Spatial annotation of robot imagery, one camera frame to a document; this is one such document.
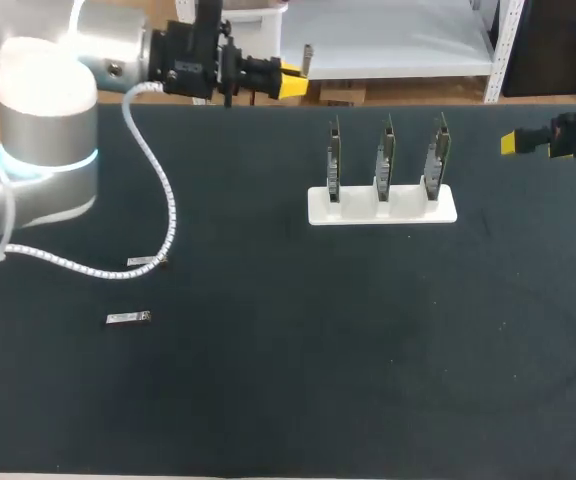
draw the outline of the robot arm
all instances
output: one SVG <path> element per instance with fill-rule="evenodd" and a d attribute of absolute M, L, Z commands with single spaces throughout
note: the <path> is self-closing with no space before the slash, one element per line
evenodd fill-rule
<path fill-rule="evenodd" d="M 157 30 L 141 10 L 92 0 L 0 0 L 0 51 L 13 37 L 48 40 L 86 65 L 100 90 L 113 92 L 159 82 L 166 93 L 188 97 L 210 99 L 218 90 L 226 106 L 240 88 L 274 99 L 304 95 L 308 80 L 298 68 L 242 56 L 221 21 L 222 5 L 201 0 L 194 24 L 170 21 Z"/>
<path fill-rule="evenodd" d="M 501 153 L 530 153 L 540 145 L 548 145 L 550 158 L 576 157 L 576 113 L 562 113 L 539 129 L 520 128 L 509 133 L 501 139 Z"/>
<path fill-rule="evenodd" d="M 159 176 L 169 228 L 155 261 L 132 272 L 103 272 L 29 247 L 25 253 L 88 275 L 128 279 L 147 273 L 172 243 L 172 189 L 130 118 L 146 90 L 210 99 L 226 106 L 240 88 L 271 98 L 303 95 L 308 80 L 278 58 L 243 58 L 221 22 L 222 0 L 201 0 L 194 24 L 150 28 L 143 12 L 84 0 L 0 0 L 0 234 L 74 218 L 97 193 L 97 90 L 127 92 L 124 115 Z M 226 37 L 223 47 L 221 36 Z"/>

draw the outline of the metal bracket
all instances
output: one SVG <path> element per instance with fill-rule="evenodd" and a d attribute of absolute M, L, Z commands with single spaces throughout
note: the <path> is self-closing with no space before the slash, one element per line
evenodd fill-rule
<path fill-rule="evenodd" d="M 499 39 L 492 63 L 492 72 L 486 85 L 484 103 L 497 103 L 499 101 L 512 46 L 517 36 L 519 20 L 524 9 L 524 2 L 525 0 L 500 0 Z"/>

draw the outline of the white rack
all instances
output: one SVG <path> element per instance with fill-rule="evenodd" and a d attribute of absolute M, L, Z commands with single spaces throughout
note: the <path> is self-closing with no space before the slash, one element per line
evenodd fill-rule
<path fill-rule="evenodd" d="M 485 102 L 499 100 L 525 0 L 293 0 L 281 56 L 301 65 L 315 48 L 312 80 L 488 76 Z M 499 40 L 488 39 L 500 2 Z M 176 0 L 194 19 L 194 0 Z"/>

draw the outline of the black table surface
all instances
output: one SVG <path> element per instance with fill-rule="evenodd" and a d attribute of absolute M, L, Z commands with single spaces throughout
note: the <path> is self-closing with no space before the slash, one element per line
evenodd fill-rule
<path fill-rule="evenodd" d="M 135 107 L 176 192 L 170 263 L 0 264 L 0 471 L 576 478 L 576 161 L 499 154 L 569 110 Z M 371 182 L 388 114 L 393 181 L 416 183 L 441 111 L 456 224 L 309 225 L 335 115 L 342 183 Z M 117 106 L 100 152 L 94 208 L 15 242 L 156 252 L 163 194 Z"/>

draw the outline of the white box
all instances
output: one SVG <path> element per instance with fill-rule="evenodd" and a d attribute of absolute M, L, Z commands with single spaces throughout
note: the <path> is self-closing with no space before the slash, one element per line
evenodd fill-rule
<path fill-rule="evenodd" d="M 244 58 L 279 57 L 281 53 L 281 19 L 288 5 L 254 10 L 224 10 L 222 20 L 229 20 L 232 36 Z"/>

